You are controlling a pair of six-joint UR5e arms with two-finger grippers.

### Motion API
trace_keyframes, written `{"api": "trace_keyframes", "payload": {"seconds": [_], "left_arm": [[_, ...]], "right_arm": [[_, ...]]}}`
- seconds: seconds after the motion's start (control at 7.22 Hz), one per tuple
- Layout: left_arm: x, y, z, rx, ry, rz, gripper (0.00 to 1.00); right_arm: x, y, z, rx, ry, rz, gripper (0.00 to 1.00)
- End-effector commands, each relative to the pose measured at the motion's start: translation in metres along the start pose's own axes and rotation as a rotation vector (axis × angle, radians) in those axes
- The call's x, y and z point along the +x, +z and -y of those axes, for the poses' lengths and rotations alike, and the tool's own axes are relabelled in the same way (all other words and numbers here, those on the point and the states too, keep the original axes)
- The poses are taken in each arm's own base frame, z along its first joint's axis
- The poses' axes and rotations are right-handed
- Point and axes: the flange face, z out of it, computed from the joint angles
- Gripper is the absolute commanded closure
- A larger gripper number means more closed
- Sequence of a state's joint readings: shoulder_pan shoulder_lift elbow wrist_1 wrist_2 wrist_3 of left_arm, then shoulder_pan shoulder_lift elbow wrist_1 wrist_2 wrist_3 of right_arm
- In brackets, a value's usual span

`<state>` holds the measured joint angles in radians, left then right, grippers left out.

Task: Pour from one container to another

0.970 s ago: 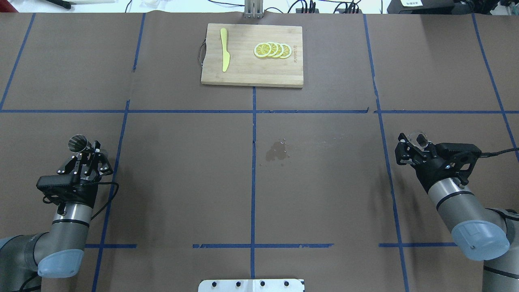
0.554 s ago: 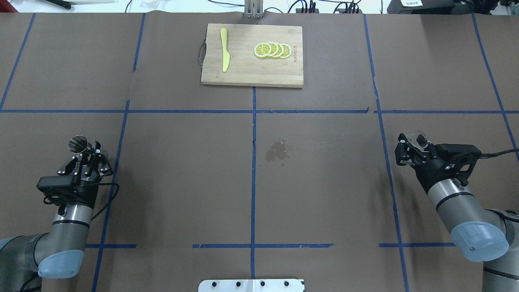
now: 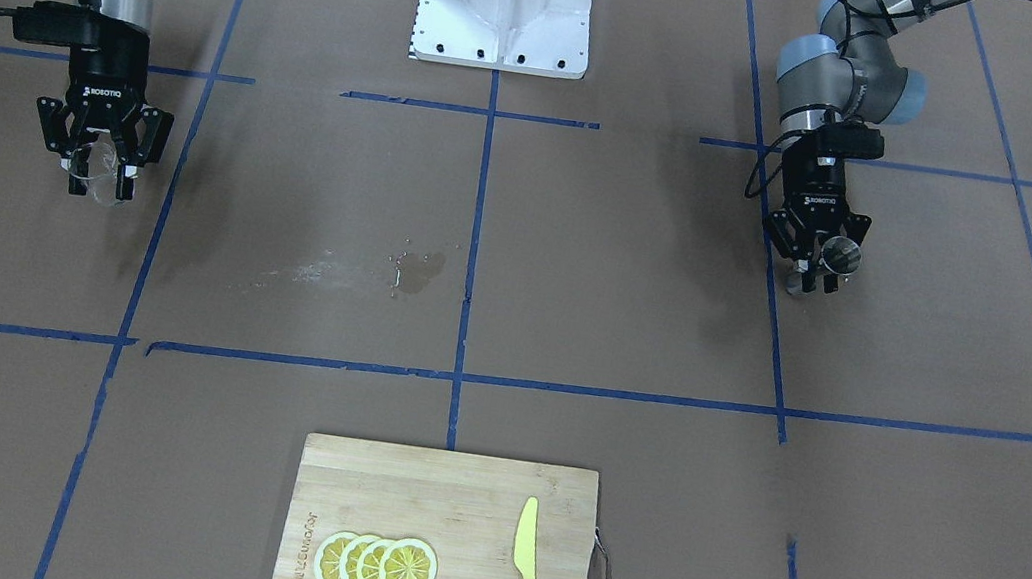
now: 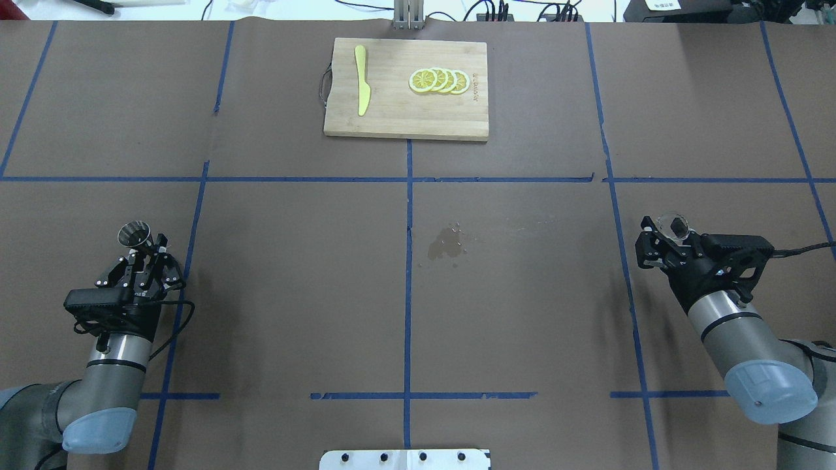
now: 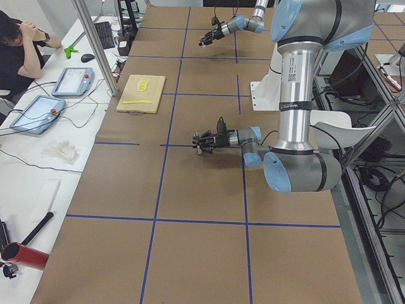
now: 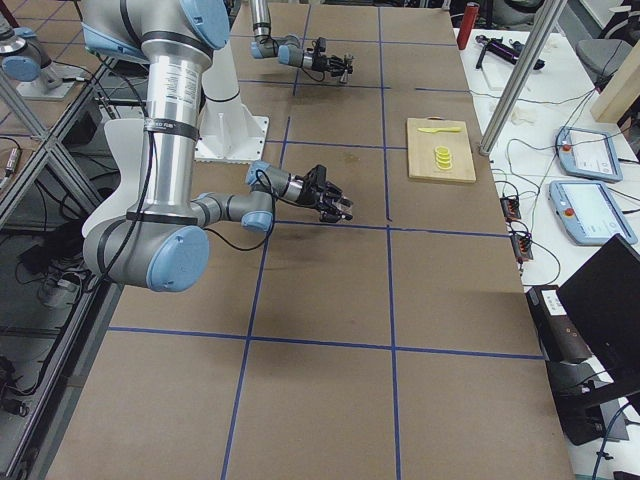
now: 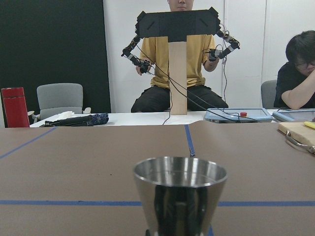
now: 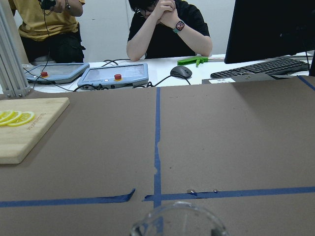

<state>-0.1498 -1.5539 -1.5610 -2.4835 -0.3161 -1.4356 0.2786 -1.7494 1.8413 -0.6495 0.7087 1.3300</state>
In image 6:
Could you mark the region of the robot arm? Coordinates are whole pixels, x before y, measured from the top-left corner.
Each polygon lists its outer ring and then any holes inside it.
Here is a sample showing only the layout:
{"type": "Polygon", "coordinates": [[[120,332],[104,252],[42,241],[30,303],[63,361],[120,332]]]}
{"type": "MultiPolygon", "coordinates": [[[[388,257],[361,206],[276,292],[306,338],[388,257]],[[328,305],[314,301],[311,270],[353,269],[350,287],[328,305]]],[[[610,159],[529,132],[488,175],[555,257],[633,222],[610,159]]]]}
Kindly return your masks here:
{"type": "Polygon", "coordinates": [[[295,67],[306,73],[321,73],[319,81],[323,81],[325,75],[329,74],[341,84],[348,82],[353,73],[354,57],[351,54],[343,57],[328,56],[327,39],[324,37],[318,37],[312,42],[312,47],[307,49],[302,47],[301,40],[295,35],[273,37],[268,2],[258,0],[250,1],[249,4],[254,33],[251,54],[255,59],[277,58],[282,65],[295,67]]]}
{"type": "Polygon", "coordinates": [[[270,235],[278,201],[326,223],[351,219],[323,166],[295,175],[263,160],[268,121],[241,101],[223,2],[89,1],[82,27],[90,52],[149,69],[142,119],[105,127],[120,182],[82,228],[84,261],[99,280],[186,290],[208,265],[215,223],[270,235]],[[192,198],[197,157],[248,162],[249,192],[192,198]]]}

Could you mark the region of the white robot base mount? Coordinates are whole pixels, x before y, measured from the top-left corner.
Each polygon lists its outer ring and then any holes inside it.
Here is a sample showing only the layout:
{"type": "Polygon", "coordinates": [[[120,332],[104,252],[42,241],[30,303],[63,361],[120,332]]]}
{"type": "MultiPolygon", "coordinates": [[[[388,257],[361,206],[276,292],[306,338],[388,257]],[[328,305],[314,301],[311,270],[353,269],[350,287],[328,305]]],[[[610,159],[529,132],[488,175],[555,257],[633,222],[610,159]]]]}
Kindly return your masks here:
{"type": "Polygon", "coordinates": [[[205,97],[195,159],[249,164],[262,159],[269,118],[255,116],[241,98],[231,42],[213,55],[202,76],[205,97]]]}

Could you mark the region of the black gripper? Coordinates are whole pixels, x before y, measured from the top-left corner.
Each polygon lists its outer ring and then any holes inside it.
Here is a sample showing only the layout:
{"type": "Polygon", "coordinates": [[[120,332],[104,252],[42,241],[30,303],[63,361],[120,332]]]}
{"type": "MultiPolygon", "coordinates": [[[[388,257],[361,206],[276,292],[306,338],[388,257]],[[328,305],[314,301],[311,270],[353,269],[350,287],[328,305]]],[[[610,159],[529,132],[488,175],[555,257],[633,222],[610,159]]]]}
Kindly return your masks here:
{"type": "Polygon", "coordinates": [[[342,60],[342,64],[344,66],[352,66],[354,61],[354,56],[346,53],[343,58],[339,58],[335,55],[330,57],[326,56],[321,58],[318,61],[318,70],[322,73],[329,73],[332,78],[337,78],[338,80],[348,80],[350,75],[353,73],[352,67],[347,67],[346,69],[337,69],[339,62],[342,60]]]}
{"type": "Polygon", "coordinates": [[[352,210],[339,210],[335,205],[336,201],[344,197],[346,196],[342,189],[331,182],[318,183],[305,180],[299,195],[299,205],[319,211],[319,220],[322,223],[351,221],[353,219],[352,210]]]}

